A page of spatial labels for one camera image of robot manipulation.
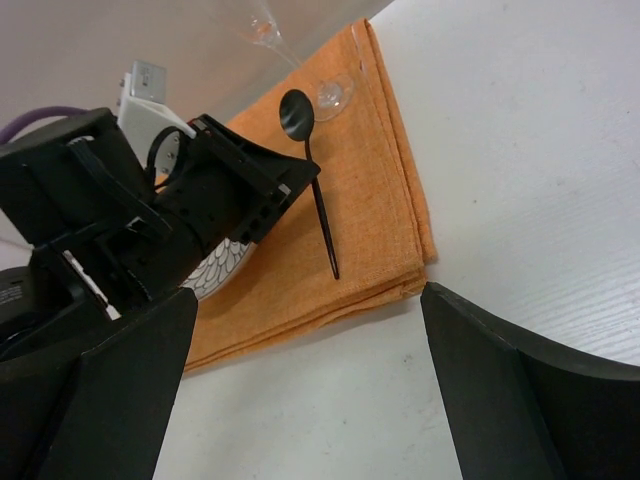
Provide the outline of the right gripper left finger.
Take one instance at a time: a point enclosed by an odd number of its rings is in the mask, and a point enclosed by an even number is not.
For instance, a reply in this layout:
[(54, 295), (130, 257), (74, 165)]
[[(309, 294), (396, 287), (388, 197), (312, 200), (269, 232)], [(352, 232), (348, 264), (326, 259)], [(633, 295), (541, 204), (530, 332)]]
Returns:
[(197, 309), (178, 289), (2, 362), (2, 478), (152, 478)]

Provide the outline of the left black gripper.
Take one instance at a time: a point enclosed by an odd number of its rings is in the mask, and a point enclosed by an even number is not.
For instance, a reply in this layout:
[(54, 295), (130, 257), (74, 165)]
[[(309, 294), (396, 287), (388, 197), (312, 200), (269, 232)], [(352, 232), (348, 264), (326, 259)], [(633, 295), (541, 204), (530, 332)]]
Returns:
[(115, 116), (98, 108), (1, 147), (1, 208), (32, 248), (33, 297), (1, 318), (1, 355), (75, 336), (180, 287), (225, 239), (260, 242), (317, 178), (209, 115), (182, 135), (158, 181)]

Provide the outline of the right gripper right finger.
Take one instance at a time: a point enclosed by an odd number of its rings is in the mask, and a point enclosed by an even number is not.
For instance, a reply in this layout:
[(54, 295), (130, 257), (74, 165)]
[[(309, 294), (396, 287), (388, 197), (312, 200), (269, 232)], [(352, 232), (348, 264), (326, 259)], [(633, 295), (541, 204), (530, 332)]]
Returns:
[(463, 478), (638, 478), (638, 367), (552, 341), (437, 283), (421, 307)]

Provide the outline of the patterned ceramic plate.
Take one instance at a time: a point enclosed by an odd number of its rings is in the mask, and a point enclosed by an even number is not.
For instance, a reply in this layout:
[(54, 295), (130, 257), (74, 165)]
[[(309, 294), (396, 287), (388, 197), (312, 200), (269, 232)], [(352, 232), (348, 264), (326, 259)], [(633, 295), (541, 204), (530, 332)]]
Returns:
[(182, 284), (194, 291), (201, 301), (231, 281), (249, 260), (254, 244), (244, 245), (225, 239), (205, 258)]

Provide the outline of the orange cloth placemat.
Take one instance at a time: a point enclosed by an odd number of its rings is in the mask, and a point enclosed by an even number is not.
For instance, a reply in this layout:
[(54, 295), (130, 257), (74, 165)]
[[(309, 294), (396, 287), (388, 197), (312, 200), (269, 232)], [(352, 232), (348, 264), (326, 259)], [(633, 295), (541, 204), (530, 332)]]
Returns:
[(315, 126), (338, 269), (303, 194), (230, 282), (199, 301), (187, 372), (419, 294), (437, 256), (422, 184), (372, 25), (346, 26), (314, 56), (357, 81), (354, 107)]

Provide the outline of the clear wine glass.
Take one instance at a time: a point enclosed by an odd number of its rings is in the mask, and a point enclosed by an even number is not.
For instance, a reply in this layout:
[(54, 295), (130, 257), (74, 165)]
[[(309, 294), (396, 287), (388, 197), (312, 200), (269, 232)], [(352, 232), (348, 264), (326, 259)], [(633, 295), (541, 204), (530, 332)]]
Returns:
[(328, 69), (328, 64), (317, 64), (313, 57), (303, 60), (282, 33), (268, 1), (234, 1), (234, 5), (247, 29), (243, 36), (251, 44), (272, 51), (299, 75), (308, 88), (318, 121), (329, 122), (353, 109), (357, 81), (348, 69)]

